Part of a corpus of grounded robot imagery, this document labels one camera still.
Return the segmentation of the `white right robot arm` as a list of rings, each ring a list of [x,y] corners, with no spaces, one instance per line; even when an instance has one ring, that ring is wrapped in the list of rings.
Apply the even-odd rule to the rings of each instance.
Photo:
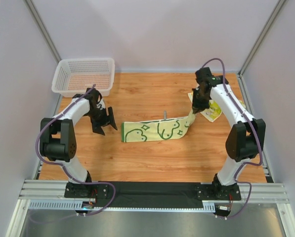
[[[213,100],[231,127],[225,142],[226,161],[212,182],[216,193],[229,191],[235,188],[237,177],[245,165],[262,164],[266,124],[244,108],[223,76],[197,73],[196,82],[198,86],[193,89],[192,112],[197,114],[208,109],[209,100]]]

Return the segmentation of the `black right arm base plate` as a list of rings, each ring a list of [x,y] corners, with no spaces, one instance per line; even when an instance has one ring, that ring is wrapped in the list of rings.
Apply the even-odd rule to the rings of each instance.
[[[196,186],[199,200],[241,200],[241,193],[237,184],[231,186],[214,187],[213,184],[200,184]]]

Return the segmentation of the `green and cream patterned towel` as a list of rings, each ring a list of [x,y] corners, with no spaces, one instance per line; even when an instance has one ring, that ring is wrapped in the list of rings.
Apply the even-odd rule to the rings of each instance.
[[[131,143],[180,139],[185,136],[195,118],[196,115],[190,112],[179,118],[123,122],[121,141]]]

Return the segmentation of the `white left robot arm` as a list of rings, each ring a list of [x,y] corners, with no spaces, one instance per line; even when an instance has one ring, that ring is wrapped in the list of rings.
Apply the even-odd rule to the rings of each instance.
[[[59,114],[43,118],[35,141],[38,158],[46,164],[61,167],[69,182],[91,185],[90,173],[77,158],[75,125],[83,117],[89,117],[92,132],[105,135],[103,127],[117,130],[113,108],[106,107],[102,94],[93,86],[84,94],[73,96],[70,104]]]

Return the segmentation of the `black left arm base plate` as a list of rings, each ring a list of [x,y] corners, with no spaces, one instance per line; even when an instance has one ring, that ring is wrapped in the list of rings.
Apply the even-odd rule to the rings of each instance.
[[[84,185],[67,183],[65,198],[111,198],[114,191],[107,184]]]

